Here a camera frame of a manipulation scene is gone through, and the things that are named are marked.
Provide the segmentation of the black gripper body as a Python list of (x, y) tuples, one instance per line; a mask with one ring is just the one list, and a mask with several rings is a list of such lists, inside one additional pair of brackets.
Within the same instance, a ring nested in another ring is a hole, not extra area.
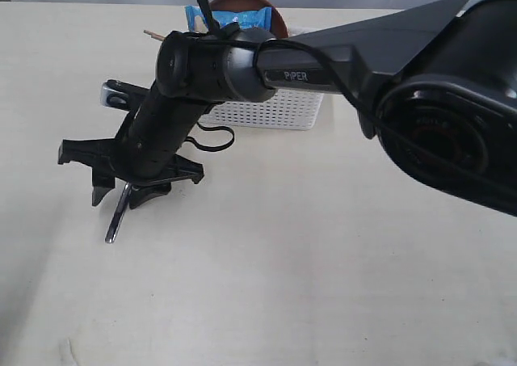
[(179, 156), (178, 150), (204, 114), (204, 103), (167, 98), (156, 86), (146, 90), (113, 138), (63, 140), (57, 163), (80, 163), (138, 187), (184, 179), (198, 183), (203, 166)]

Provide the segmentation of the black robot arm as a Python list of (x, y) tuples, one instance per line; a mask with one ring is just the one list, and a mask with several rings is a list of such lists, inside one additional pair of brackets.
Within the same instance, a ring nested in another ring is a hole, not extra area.
[(214, 107), (278, 90), (343, 96), (367, 138), (413, 179), (516, 213), (516, 0), (440, 0), (277, 39), (237, 23), (166, 36), (149, 88), (113, 82), (127, 115), (113, 138), (61, 143), (58, 162), (92, 170), (92, 201), (124, 180), (132, 207), (199, 182), (178, 151)]

